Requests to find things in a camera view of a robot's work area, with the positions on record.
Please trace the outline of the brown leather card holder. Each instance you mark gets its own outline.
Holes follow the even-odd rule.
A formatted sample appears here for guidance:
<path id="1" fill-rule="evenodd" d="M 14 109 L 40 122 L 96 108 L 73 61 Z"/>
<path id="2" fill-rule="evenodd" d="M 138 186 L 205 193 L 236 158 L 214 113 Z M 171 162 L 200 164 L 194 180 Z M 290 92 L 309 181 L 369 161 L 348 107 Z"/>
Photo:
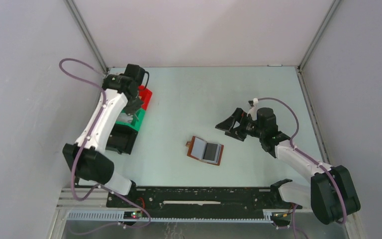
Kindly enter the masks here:
<path id="1" fill-rule="evenodd" d="M 193 136 L 186 142 L 188 148 L 187 156 L 210 165 L 219 166 L 221 164 L 224 145 L 207 142 L 206 140 Z"/>

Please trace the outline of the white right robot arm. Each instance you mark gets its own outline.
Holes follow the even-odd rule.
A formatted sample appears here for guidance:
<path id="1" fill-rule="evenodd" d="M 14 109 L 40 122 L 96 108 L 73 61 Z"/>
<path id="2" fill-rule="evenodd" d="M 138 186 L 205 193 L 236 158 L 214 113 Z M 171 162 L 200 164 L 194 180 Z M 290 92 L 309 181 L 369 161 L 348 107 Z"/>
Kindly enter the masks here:
<path id="1" fill-rule="evenodd" d="M 260 98 L 250 100 L 251 109 L 248 112 L 236 108 L 215 128 L 239 141 L 244 141 L 248 136 L 257 138 L 266 153 L 286 163 L 310 184 L 303 186 L 284 180 L 269 195 L 272 206 L 282 208 L 288 202 L 294 203 L 311 209 L 325 225 L 344 224 L 349 215 L 361 209 L 349 170 L 342 165 L 332 166 L 316 160 L 299 149 L 294 142 L 299 130 L 296 129 L 291 136 L 280 131 L 273 109 L 258 107 L 259 101 Z"/>

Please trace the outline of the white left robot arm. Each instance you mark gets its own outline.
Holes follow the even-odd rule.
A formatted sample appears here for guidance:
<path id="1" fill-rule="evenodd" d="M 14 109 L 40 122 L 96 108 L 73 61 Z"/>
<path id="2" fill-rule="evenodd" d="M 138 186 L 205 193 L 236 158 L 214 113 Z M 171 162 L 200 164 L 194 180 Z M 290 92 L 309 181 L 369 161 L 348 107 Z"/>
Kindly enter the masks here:
<path id="1" fill-rule="evenodd" d="M 114 163 L 104 152 L 118 116 L 122 112 L 132 115 L 143 105 L 139 98 L 139 88 L 145 74 L 147 71 L 139 65 L 128 64 L 123 73 L 106 75 L 101 85 L 73 76 L 97 88 L 100 97 L 80 136 L 74 143 L 67 143 L 63 148 L 63 156 L 73 180 L 78 177 L 92 181 L 118 193 L 118 201 L 128 208 L 137 202 L 137 193 L 131 190 L 133 182 L 116 172 Z"/>

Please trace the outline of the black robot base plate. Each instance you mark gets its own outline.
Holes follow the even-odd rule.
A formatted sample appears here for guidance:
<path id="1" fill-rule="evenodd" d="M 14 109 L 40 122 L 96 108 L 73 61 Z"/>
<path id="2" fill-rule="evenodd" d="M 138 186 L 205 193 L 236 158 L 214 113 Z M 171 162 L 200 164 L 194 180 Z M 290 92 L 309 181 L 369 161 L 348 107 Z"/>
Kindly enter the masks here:
<path id="1" fill-rule="evenodd" d="M 269 220 L 267 212 L 292 211 L 279 194 L 281 182 L 270 187 L 136 186 L 126 196 L 152 219 Z"/>

